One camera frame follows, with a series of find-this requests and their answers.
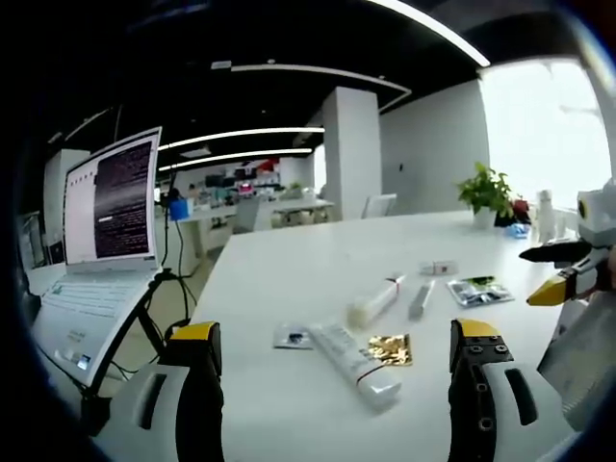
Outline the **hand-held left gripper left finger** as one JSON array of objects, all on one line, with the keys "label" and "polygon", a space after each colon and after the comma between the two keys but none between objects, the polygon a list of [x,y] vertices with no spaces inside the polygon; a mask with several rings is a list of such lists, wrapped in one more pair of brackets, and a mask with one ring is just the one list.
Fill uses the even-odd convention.
[{"label": "hand-held left gripper left finger", "polygon": [[94,442],[113,461],[222,461],[220,327],[189,324],[111,399]]}]

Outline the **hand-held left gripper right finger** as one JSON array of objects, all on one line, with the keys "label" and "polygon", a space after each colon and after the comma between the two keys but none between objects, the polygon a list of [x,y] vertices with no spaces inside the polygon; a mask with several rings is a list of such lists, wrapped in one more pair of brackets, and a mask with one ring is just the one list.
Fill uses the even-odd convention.
[{"label": "hand-held left gripper right finger", "polygon": [[449,372],[450,461],[554,461],[577,438],[559,393],[492,325],[451,322]]}]

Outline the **person's right hand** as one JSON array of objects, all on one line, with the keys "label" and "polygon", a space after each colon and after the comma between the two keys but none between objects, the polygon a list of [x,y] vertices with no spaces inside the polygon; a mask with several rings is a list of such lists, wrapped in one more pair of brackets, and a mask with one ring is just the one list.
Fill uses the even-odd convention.
[{"label": "person's right hand", "polygon": [[614,291],[616,286],[616,248],[612,247],[608,256],[597,266],[598,276],[596,288],[598,291]]}]

